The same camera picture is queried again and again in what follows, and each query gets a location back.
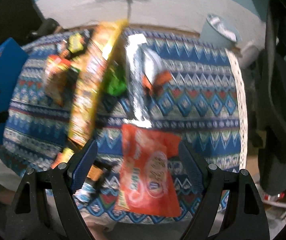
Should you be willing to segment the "red chip bag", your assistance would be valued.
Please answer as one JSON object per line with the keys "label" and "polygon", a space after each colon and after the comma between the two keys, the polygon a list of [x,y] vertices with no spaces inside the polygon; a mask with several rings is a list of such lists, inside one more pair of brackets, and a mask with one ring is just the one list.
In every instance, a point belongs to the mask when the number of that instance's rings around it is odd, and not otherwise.
{"label": "red chip bag", "polygon": [[168,160],[178,155],[180,137],[122,126],[123,162],[115,209],[143,215],[178,217],[181,214]]}

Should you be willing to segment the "orange red fries bag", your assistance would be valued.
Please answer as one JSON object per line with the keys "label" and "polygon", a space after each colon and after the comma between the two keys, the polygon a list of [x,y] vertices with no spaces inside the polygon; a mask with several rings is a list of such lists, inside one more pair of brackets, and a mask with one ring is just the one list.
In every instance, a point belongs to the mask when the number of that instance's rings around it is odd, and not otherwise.
{"label": "orange red fries bag", "polygon": [[44,92],[60,107],[64,105],[64,88],[71,61],[58,55],[49,55],[44,68]]}

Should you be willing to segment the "blue cardboard box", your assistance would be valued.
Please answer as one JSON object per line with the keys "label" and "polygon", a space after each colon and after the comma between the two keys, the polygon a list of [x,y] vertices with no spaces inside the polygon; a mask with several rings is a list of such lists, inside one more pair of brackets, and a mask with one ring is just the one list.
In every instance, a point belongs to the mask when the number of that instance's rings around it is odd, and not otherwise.
{"label": "blue cardboard box", "polygon": [[28,54],[12,38],[0,45],[0,113],[8,111],[14,88]]}

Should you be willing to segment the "black chair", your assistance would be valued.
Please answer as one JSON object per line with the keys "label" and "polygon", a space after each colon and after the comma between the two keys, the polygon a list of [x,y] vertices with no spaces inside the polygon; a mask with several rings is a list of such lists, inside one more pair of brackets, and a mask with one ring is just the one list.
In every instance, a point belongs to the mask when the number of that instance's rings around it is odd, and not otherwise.
{"label": "black chair", "polygon": [[286,190],[286,8],[270,0],[267,10],[265,47],[256,66],[258,128],[266,132],[266,145],[259,151],[260,185],[270,195]]}

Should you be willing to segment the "orange chip bag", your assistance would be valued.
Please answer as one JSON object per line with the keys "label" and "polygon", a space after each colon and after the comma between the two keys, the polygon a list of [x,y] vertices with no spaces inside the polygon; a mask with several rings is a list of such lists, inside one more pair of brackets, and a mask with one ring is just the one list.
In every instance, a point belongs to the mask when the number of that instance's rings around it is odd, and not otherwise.
{"label": "orange chip bag", "polygon": [[149,96],[157,94],[172,79],[161,57],[151,49],[144,49],[143,85]]}

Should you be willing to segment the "blue patterned tablecloth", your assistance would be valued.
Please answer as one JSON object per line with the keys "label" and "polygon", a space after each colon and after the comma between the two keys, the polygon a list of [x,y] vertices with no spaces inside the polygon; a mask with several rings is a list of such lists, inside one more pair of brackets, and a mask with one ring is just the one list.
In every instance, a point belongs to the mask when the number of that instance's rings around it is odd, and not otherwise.
{"label": "blue patterned tablecloth", "polygon": [[[228,55],[207,43],[173,33],[126,29],[124,36],[144,34],[153,50],[171,73],[171,80],[149,101],[147,108],[154,129],[171,131],[187,139],[193,149],[219,168],[236,172],[245,166],[245,100],[241,74]],[[49,55],[57,54],[69,32],[44,36],[23,47],[28,59],[22,68],[10,102],[4,128],[0,159],[18,176],[26,168],[50,168],[66,142],[70,104],[60,107],[46,96],[43,74]],[[106,95],[99,104],[95,139],[98,159],[112,166],[99,194],[84,184],[75,194],[85,215],[105,223],[173,223],[189,220],[200,203],[178,160],[168,163],[181,213],[175,218],[119,211],[114,204],[119,191],[122,164],[121,125],[128,117],[127,96]]]}

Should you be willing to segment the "green peanut snack bag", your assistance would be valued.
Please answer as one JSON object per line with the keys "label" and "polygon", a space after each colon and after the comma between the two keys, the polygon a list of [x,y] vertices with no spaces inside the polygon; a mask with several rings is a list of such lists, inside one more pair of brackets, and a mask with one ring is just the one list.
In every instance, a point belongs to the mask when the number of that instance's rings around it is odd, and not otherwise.
{"label": "green peanut snack bag", "polygon": [[111,96],[121,96],[127,91],[126,72],[123,66],[113,64],[104,76],[103,91]]}

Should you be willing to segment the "white appliance by bin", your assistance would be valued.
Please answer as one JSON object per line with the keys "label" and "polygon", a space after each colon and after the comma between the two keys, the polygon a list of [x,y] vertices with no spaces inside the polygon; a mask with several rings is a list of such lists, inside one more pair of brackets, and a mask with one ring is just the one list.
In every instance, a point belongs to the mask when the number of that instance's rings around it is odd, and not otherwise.
{"label": "white appliance by bin", "polygon": [[239,67],[241,69],[248,68],[259,56],[262,51],[253,41],[250,41],[241,49],[241,57],[239,57]]}

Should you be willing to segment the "light blue waste bin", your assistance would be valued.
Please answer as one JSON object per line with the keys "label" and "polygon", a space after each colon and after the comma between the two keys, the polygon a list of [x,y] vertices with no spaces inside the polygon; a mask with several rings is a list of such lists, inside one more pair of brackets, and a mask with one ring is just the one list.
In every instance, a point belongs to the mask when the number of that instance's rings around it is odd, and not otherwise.
{"label": "light blue waste bin", "polygon": [[200,41],[216,48],[234,48],[242,41],[239,31],[223,17],[208,14],[200,33]]}

